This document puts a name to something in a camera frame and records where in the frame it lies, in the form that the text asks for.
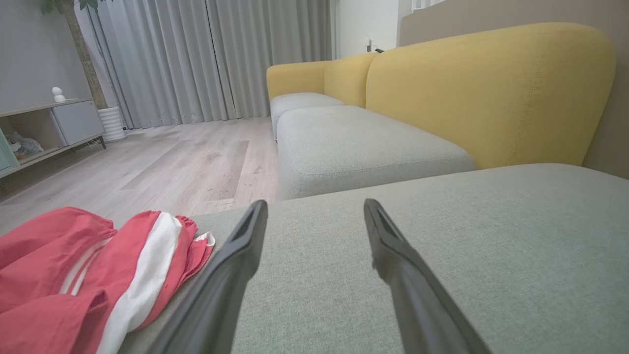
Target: yellow cushion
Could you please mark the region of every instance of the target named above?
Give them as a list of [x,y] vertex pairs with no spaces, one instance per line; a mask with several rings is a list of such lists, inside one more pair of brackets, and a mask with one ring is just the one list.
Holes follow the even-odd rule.
[[615,67],[609,38],[587,26],[474,33],[379,54],[366,107],[461,146],[478,168],[580,165]]
[[325,70],[325,94],[346,105],[365,108],[367,71],[378,53],[334,60]]
[[323,94],[325,69],[331,61],[274,65],[267,69],[269,100],[289,93]]

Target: wall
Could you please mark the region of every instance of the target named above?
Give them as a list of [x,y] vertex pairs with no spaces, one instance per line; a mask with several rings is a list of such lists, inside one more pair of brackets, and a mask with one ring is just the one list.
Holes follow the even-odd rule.
[[90,98],[87,80],[63,15],[42,15],[39,0],[0,1],[0,111]]
[[366,53],[365,38],[370,36],[374,45],[372,50],[396,47],[399,0],[337,1],[340,57]]
[[629,178],[628,18],[627,0],[448,0],[404,17],[400,45],[548,21],[606,32],[616,45],[616,81],[583,166]]
[[413,9],[425,9],[445,0],[413,0]]

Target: laminate flooring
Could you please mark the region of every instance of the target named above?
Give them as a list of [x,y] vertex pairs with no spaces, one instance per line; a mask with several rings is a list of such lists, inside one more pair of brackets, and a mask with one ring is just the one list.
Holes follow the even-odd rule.
[[0,235],[66,206],[119,229],[145,210],[194,216],[277,201],[277,145],[269,117],[131,130],[106,150],[43,161],[0,186]]

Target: cabinet drawer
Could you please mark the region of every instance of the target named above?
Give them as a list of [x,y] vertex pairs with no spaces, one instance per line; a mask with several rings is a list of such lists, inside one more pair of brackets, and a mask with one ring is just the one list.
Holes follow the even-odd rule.
[[53,112],[68,146],[104,132],[92,101],[55,107]]

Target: gray seat cushion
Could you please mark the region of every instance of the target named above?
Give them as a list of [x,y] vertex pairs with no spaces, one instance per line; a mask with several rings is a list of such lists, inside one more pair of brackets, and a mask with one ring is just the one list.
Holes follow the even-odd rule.
[[[575,166],[486,169],[271,205],[233,353],[402,353],[371,268],[378,199],[495,353],[629,348],[629,181]],[[193,217],[217,245],[244,210]],[[145,353],[184,284],[122,353]]]
[[285,200],[474,169],[459,146],[356,106],[286,112],[277,134]]
[[280,117],[289,110],[297,108],[342,106],[343,102],[320,93],[303,92],[289,93],[275,97],[271,100],[271,122],[273,124],[273,136],[277,140],[277,123]]

